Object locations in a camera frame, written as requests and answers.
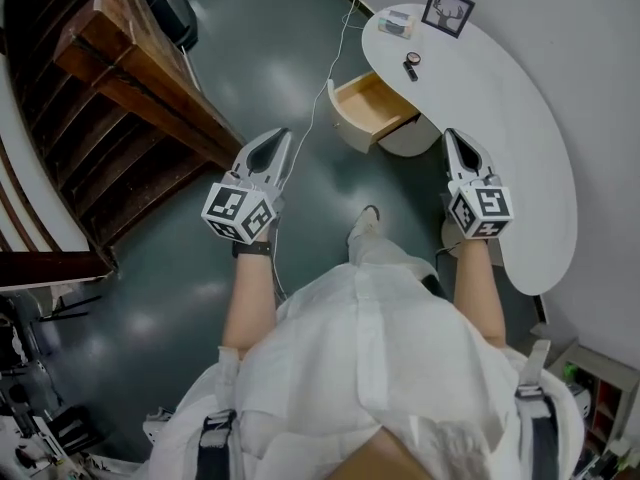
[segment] white shirt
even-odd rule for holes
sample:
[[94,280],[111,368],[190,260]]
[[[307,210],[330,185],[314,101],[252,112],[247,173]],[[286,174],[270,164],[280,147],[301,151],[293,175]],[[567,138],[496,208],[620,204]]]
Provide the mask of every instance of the white shirt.
[[[325,478],[381,426],[435,480],[520,477],[514,393],[523,356],[489,345],[403,266],[342,265],[278,309],[278,325],[240,364],[195,383],[154,447],[149,478],[181,479],[207,414],[240,418],[245,478]],[[560,465],[582,447],[578,408],[543,372],[558,409]]]

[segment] cable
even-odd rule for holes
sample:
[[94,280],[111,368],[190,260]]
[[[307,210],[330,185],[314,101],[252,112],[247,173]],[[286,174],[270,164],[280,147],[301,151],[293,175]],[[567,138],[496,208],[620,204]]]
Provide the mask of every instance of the cable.
[[437,273],[438,275],[440,275],[440,272],[438,272],[438,258],[440,257],[440,255],[442,255],[442,254],[444,254],[444,253],[447,253],[447,252],[450,252],[450,251],[453,251],[453,250],[454,250],[456,247],[458,247],[459,245],[460,245],[460,242],[458,242],[458,243],[457,243],[457,244],[455,244],[455,245],[452,245],[451,247],[443,247],[442,249],[438,249],[438,250],[436,251],[436,257],[435,257],[435,265],[434,265],[434,267],[435,267],[435,269],[436,269],[436,273]]
[[[300,154],[300,150],[302,149],[302,145],[304,144],[305,139],[308,137],[308,135],[311,133],[311,130],[313,129],[313,124],[316,116],[316,107],[318,106],[318,100],[320,99],[320,96],[322,96],[322,93],[324,92],[324,90],[327,88],[327,84],[329,83],[329,80],[331,79],[331,75],[333,74],[333,68],[337,64],[338,60],[340,59],[340,55],[342,54],[342,45],[344,44],[345,30],[347,30],[347,27],[360,28],[360,27],[349,25],[349,18],[355,12],[355,10],[357,10],[357,8],[355,7],[356,1],[358,2],[358,7],[360,6],[360,0],[353,0],[351,2],[351,7],[349,8],[349,12],[344,16],[342,16],[341,21],[344,26],[342,27],[342,31],[340,32],[340,44],[338,46],[338,54],[336,55],[336,58],[333,59],[333,62],[329,67],[329,74],[327,75],[327,78],[325,79],[324,84],[322,84],[322,88],[320,89],[320,92],[316,95],[315,99],[313,100],[313,107],[311,109],[311,120],[309,122],[309,128],[307,128],[307,131],[302,136],[302,139],[300,139],[300,143],[298,144],[298,149],[296,149],[296,154],[293,156],[293,160],[291,161],[291,169],[289,169],[289,174],[287,174],[287,177],[285,178],[284,183],[282,184],[283,187],[286,186],[287,181],[289,181],[289,178],[293,173],[293,168],[296,165],[296,160],[298,159],[298,155]],[[272,264],[273,277],[275,281],[274,288],[275,288],[276,296],[281,300],[281,302],[284,302],[285,300],[287,300],[287,294],[284,291],[284,288],[282,287],[282,283],[280,282],[280,276],[278,276],[278,269],[276,268],[276,258],[278,254],[278,228],[279,227],[280,227],[280,217],[278,217],[276,221],[275,230],[274,230],[273,255],[272,255],[271,264]]]
[[44,373],[47,374],[47,377],[49,377],[49,385],[51,386],[51,391],[53,391],[53,394],[56,395],[56,401],[58,402],[58,409],[60,409],[60,407],[64,405],[64,399],[56,389],[56,385],[53,382],[53,377],[49,373],[49,370],[47,370],[47,367],[44,364],[42,364],[42,368],[44,369]]
[[[349,9],[349,12],[346,14],[346,16],[351,16],[353,8],[356,5],[356,1],[357,0],[353,0],[351,2],[351,8]],[[282,186],[285,186],[287,184],[287,181],[289,181],[289,178],[291,177],[291,174],[293,173],[293,168],[296,165],[296,160],[298,159],[298,155],[300,154],[300,150],[302,149],[302,145],[304,144],[305,139],[307,138],[309,133],[311,133],[311,129],[313,128],[314,120],[315,120],[315,117],[316,117],[316,107],[318,106],[318,100],[320,99],[320,96],[322,96],[322,93],[324,92],[324,90],[327,88],[327,84],[329,83],[329,80],[331,79],[331,75],[333,73],[333,68],[336,65],[336,63],[338,62],[338,60],[340,59],[340,55],[342,54],[342,45],[344,43],[344,32],[345,32],[345,30],[347,30],[347,26],[349,24],[349,19],[347,18],[346,23],[343,22],[343,24],[344,24],[344,26],[342,27],[342,32],[340,32],[340,45],[338,46],[338,55],[336,55],[336,58],[333,59],[333,62],[331,63],[331,66],[329,67],[329,74],[327,75],[327,78],[325,79],[324,84],[322,84],[322,89],[320,89],[320,92],[317,94],[317,96],[313,100],[313,107],[311,109],[311,121],[309,123],[309,128],[307,128],[307,131],[302,136],[302,139],[300,139],[300,144],[298,144],[298,149],[296,150],[296,154],[293,156],[293,160],[291,161],[291,169],[289,170],[289,174],[287,174],[287,177],[285,178],[284,183],[283,183]]]
[[355,9],[352,12],[347,13],[342,17],[342,20],[341,20],[342,24],[343,25],[347,25],[347,28],[355,28],[357,30],[364,30],[364,27],[358,27],[357,25],[348,25],[347,24],[347,22],[349,21],[349,18],[351,17],[351,15],[355,14],[355,12],[360,8],[360,4],[361,3],[362,3],[362,0],[358,0],[358,5],[356,5]]

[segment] dark gray floor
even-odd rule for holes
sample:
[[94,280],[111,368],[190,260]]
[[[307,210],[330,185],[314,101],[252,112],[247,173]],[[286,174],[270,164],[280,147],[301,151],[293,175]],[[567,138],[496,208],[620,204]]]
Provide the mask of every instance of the dark gray floor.
[[[245,139],[287,126],[299,138],[334,58],[347,0],[191,0],[200,40],[190,57],[203,91]],[[352,22],[366,19],[354,15]],[[360,31],[348,29],[333,78],[344,83],[370,68]],[[117,248],[117,277],[89,286],[102,293],[91,315],[39,324],[44,359],[68,403],[86,405],[107,435],[103,453],[143,460],[147,412],[172,407],[215,362],[230,294],[230,244],[199,213],[213,174],[204,175],[133,230]],[[286,190],[277,265],[287,292],[346,260],[345,237],[361,209],[377,205],[387,235],[433,259],[441,247],[445,190],[440,147],[413,159],[378,147],[362,155],[336,135],[326,97]],[[452,293],[455,263],[442,258]],[[529,298],[497,270],[510,343],[535,324]],[[23,315],[34,311],[22,294]],[[46,386],[47,379],[40,379]]]

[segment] white wall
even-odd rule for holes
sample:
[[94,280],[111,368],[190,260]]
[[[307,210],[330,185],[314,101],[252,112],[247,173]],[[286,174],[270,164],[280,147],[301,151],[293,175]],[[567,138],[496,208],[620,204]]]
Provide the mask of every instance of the white wall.
[[[573,167],[578,244],[545,296],[550,323],[640,369],[640,0],[473,1],[471,21],[546,98]],[[640,404],[628,431],[640,438]]]

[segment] open drawer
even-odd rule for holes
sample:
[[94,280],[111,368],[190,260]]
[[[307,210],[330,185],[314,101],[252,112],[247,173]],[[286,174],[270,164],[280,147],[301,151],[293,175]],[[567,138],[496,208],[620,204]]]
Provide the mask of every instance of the open drawer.
[[420,113],[374,72],[337,89],[329,80],[327,92],[334,128],[347,144],[363,153]]

